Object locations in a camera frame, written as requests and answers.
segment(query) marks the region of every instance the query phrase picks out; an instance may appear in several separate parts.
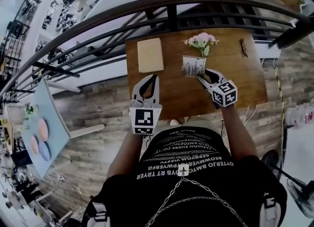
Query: green leaf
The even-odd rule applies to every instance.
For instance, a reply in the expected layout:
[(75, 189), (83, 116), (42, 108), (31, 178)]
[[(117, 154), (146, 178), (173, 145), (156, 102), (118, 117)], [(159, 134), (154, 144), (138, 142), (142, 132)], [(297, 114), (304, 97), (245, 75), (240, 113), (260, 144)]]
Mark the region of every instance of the green leaf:
[(205, 56), (208, 56), (208, 54), (209, 54), (209, 45), (207, 45), (207, 46), (204, 48), (203, 54), (204, 54)]

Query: black t-shirt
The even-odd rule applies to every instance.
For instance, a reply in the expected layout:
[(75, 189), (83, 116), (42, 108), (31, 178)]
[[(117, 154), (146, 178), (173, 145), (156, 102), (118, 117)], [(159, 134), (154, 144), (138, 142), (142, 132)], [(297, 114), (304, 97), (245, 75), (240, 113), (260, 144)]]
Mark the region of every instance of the black t-shirt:
[[(177, 175), (178, 166), (183, 163), (189, 165), (189, 175), (184, 177), (188, 181), (175, 189), (182, 179)], [(257, 157), (236, 162), (219, 134), (183, 126), (158, 134), (138, 163), (136, 174), (110, 177), (94, 201), (106, 206), (112, 227), (144, 227), (158, 210), (153, 227), (244, 226), (239, 217), (248, 227), (255, 227), (259, 226), (265, 193), (280, 204), (281, 223), (286, 191)]]

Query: flower bouquet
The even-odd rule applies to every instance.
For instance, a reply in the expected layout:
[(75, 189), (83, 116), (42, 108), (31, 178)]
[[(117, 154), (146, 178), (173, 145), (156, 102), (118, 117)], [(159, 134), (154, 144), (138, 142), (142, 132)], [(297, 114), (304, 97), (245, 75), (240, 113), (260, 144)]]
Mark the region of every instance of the flower bouquet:
[(205, 57), (209, 54), (209, 45), (216, 45), (218, 42), (219, 40), (216, 40), (211, 34), (200, 33), (185, 40), (184, 44), (197, 48), (201, 52), (202, 57)]
[(24, 112), (25, 112), (25, 120), (28, 120), (32, 114), (37, 114), (38, 106), (37, 105), (30, 106), (28, 103), (26, 104)]

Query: sticky note pad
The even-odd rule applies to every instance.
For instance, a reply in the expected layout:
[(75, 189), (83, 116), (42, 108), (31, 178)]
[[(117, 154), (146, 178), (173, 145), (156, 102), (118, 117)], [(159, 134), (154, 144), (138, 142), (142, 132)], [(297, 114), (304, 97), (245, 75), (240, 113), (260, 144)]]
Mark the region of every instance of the sticky note pad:
[(137, 42), (138, 71), (148, 73), (163, 70), (161, 41), (159, 38)]

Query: floor below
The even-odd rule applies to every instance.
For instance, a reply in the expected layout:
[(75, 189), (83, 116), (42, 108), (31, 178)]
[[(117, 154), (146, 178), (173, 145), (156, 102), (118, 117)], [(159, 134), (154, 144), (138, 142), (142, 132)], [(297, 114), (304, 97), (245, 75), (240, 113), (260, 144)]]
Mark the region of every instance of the floor below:
[[(275, 62), (279, 70), (285, 107), (309, 102), (314, 98), (314, 51), (305, 38), (282, 50)], [(279, 90), (272, 61), (263, 64), (269, 102), (259, 104), (256, 113), (246, 124), (252, 135), (259, 157), (271, 149), (281, 148), (282, 115)], [(105, 124), (106, 128), (73, 139), (61, 152), (57, 162), (71, 160), (72, 164), (56, 171), (40, 181), (40, 188), (54, 191), (48, 198), (52, 209), (63, 216), (69, 210), (76, 211), (86, 205), (91, 195), (100, 191), (106, 179), (109, 165), (118, 152), (131, 126), (128, 115), (129, 89), (126, 77), (104, 81), (82, 88), (79, 94), (64, 92), (55, 96), (56, 105), (70, 129)], [(249, 118), (255, 107), (250, 107)], [(242, 118), (247, 108), (239, 110)], [(221, 130), (221, 113), (203, 115)], [(65, 182), (57, 180), (65, 177)]]

